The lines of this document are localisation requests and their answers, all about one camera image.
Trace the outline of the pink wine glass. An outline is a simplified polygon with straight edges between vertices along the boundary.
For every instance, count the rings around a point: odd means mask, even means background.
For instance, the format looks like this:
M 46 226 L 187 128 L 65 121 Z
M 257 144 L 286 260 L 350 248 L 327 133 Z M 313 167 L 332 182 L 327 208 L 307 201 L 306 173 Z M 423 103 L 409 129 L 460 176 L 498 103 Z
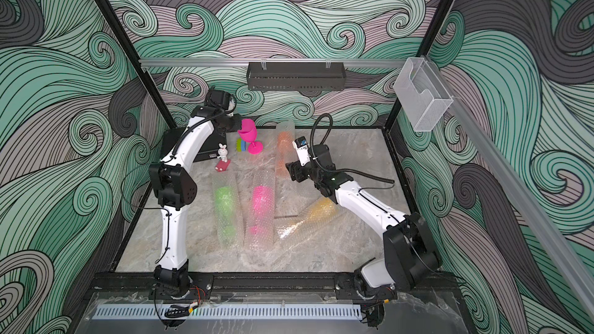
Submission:
M 240 139 L 245 142 L 245 152 L 249 152 L 252 155 L 258 155 L 263 151 L 263 144 L 257 140 L 258 131 L 256 124 L 249 118 L 242 120 L 241 129 L 238 130 Z

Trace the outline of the bubble wrap sheet of yellow glass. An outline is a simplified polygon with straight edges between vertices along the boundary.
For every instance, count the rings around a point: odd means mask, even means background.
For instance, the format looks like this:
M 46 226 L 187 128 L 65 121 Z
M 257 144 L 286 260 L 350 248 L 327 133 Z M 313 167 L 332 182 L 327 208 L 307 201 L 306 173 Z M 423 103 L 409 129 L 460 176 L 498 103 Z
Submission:
M 298 216 L 275 219 L 275 233 L 281 243 L 297 245 L 309 240 L 323 227 L 340 215 L 340 209 L 331 199 L 321 197 Z

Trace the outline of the yellow wine glass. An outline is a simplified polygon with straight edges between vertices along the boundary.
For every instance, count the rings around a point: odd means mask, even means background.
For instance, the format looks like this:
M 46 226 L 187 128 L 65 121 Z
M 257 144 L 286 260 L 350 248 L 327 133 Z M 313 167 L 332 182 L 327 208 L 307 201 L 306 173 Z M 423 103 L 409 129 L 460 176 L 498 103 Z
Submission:
M 337 204 L 331 199 L 322 197 L 300 213 L 297 230 L 302 233 L 312 233 L 325 227 L 338 216 Z

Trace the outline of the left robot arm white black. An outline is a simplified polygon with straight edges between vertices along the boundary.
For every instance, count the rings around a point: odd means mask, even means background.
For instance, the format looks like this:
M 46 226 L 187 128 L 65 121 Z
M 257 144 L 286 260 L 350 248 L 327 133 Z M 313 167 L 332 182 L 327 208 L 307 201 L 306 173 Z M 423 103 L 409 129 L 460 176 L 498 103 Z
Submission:
M 173 148 L 160 162 L 149 167 L 162 215 L 162 251 L 154 276 L 172 296 L 183 297 L 190 290 L 187 218 L 190 205 L 199 194 L 190 175 L 194 159 L 213 133 L 236 131 L 240 127 L 241 117 L 235 115 L 233 108 L 199 107 Z

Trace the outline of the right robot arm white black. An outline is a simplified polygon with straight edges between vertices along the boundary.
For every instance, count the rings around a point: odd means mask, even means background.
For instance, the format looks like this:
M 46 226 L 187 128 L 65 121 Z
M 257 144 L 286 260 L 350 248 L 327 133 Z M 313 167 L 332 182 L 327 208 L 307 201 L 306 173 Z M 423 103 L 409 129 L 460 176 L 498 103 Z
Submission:
M 406 214 L 372 196 L 345 172 L 331 173 L 299 161 L 286 164 L 291 180 L 311 179 L 320 193 L 358 216 L 383 241 L 383 258 L 363 265 L 358 276 L 360 291 L 371 294 L 390 285 L 411 291 L 440 266 L 431 230 L 419 213 Z

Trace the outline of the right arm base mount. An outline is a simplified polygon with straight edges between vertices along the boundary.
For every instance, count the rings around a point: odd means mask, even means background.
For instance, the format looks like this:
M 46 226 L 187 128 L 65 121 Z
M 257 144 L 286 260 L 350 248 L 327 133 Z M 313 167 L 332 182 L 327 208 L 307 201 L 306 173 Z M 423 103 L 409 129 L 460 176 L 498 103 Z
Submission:
M 359 272 L 341 272 L 335 275 L 335 294 L 338 300 L 385 301 L 397 298 L 389 285 L 372 288 Z

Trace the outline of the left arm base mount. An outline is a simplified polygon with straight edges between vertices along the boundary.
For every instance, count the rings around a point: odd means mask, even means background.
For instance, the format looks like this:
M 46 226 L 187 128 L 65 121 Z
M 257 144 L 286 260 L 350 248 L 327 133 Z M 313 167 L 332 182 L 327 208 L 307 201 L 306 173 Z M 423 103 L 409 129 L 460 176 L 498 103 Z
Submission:
M 213 275 L 190 272 L 174 281 L 171 278 L 156 278 L 157 300 L 165 301 L 205 301 L 210 298 L 213 287 Z

